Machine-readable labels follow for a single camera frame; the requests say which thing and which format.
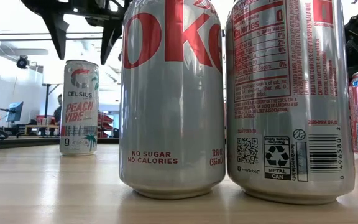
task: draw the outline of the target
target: white wall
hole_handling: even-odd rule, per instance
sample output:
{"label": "white wall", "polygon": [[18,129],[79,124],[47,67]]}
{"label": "white wall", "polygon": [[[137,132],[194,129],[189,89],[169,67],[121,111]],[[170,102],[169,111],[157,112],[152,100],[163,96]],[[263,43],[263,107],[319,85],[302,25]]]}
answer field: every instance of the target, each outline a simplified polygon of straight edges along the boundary
{"label": "white wall", "polygon": [[[19,69],[16,63],[0,56],[0,108],[8,108],[10,103],[24,102],[21,120],[17,124],[27,124],[40,114],[40,102],[45,101],[42,74],[31,69]],[[0,111],[0,117],[7,113]],[[8,126],[6,118],[0,126]]]}

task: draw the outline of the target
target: silver can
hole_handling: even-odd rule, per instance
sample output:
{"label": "silver can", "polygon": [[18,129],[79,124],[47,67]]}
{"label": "silver can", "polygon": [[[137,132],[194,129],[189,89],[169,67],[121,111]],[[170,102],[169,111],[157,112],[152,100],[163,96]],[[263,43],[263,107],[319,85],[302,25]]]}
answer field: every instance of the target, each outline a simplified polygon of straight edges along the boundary
{"label": "silver can", "polygon": [[231,179],[284,203],[322,204],[350,192],[341,1],[237,1],[226,33]]}
{"label": "silver can", "polygon": [[60,153],[86,156],[98,141],[99,67],[83,61],[66,62],[63,82]]}
{"label": "silver can", "polygon": [[216,11],[209,1],[134,1],[124,27],[120,178],[152,198],[206,194],[225,175]]}

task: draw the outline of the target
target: celsius logo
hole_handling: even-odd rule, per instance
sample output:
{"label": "celsius logo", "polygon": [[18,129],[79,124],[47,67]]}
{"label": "celsius logo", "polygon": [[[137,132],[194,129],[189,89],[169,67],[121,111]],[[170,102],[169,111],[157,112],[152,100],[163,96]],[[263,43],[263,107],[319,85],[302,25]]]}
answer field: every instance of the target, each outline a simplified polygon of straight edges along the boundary
{"label": "celsius logo", "polygon": [[[90,70],[88,69],[83,69],[83,68],[79,68],[74,70],[74,72],[71,74],[71,84],[77,88],[87,88],[88,87],[88,83],[80,83],[77,78],[79,75],[90,75]],[[91,80],[96,81],[96,84],[94,86],[94,90],[98,90],[99,88],[99,73],[97,71],[95,71],[95,76],[92,78]]]}
{"label": "celsius logo", "polygon": [[352,86],[358,86],[358,77],[353,79]]}
{"label": "celsius logo", "polygon": [[67,93],[67,96],[77,96],[77,97],[83,97],[83,98],[92,98],[92,93],[86,93],[86,92],[75,92],[75,91],[69,91]]}
{"label": "celsius logo", "polygon": [[215,7],[209,0],[197,0],[193,5],[202,9],[210,9],[213,14],[216,14]]}

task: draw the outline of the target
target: wooden table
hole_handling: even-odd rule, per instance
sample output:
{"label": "wooden table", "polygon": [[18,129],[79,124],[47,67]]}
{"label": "wooden table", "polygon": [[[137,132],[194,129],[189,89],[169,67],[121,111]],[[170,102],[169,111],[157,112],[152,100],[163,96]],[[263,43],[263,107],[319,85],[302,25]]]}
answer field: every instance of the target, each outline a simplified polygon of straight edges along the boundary
{"label": "wooden table", "polygon": [[227,177],[208,195],[152,200],[118,177],[118,145],[96,156],[60,157],[58,146],[0,150],[0,224],[358,223],[356,189],[320,206],[266,202]]}

